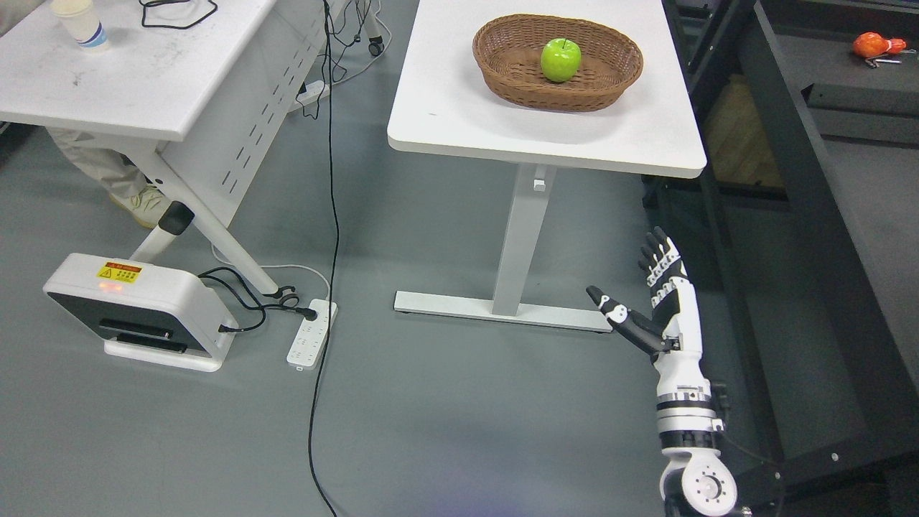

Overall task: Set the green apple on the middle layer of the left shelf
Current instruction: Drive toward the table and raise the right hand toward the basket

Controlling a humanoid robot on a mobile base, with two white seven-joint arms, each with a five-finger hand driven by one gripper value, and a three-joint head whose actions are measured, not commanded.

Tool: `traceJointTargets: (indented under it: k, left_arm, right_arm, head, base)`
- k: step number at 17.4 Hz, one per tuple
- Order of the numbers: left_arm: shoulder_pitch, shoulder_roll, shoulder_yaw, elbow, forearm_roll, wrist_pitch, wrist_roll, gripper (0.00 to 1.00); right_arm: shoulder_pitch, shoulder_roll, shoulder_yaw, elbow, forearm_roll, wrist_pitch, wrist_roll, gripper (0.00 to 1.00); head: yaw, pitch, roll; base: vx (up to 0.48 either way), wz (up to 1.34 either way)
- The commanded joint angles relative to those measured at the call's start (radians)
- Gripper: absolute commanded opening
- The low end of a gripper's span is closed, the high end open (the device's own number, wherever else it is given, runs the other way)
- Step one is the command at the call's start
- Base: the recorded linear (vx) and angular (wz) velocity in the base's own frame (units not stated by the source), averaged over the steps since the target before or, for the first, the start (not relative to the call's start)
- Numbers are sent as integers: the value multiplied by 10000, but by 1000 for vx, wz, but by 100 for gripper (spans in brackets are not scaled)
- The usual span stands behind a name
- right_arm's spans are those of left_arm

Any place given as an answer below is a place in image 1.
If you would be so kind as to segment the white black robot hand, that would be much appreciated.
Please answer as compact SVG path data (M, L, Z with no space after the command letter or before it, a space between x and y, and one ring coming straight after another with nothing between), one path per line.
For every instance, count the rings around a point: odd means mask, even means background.
M700 408L710 402L710 382L699 361L703 353L696 289L679 249L660 227L646 233L639 266L650 292L652 317L644 317L587 286L588 297L620 334L652 360L659 373L658 401L666 408L686 403Z

